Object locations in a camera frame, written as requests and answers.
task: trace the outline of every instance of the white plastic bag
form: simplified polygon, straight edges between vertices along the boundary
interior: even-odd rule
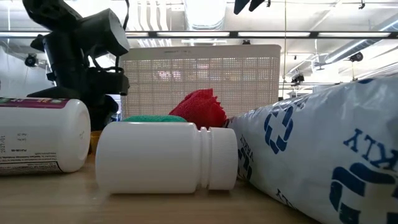
[[[239,174],[322,223],[398,224],[398,76],[229,119]]]

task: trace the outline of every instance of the red object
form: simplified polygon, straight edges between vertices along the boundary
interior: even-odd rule
[[[217,96],[213,96],[213,89],[193,91],[169,115],[193,122],[198,129],[221,128],[226,120],[225,111],[217,102]]]

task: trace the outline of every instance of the wooden surface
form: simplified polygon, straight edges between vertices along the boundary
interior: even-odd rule
[[[74,174],[0,177],[0,223],[317,223],[238,182],[231,192],[108,195],[92,158]]]

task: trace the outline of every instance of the plastic bottle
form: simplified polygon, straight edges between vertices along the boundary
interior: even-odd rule
[[[0,98],[0,175],[75,172],[90,131],[79,100]]]
[[[238,170],[232,129],[193,123],[111,123],[99,138],[96,180],[113,194],[231,190]]]

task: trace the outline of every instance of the bottle cap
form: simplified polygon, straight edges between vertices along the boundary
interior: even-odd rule
[[[211,164],[210,190],[231,190],[238,173],[238,144],[229,128],[210,128]]]

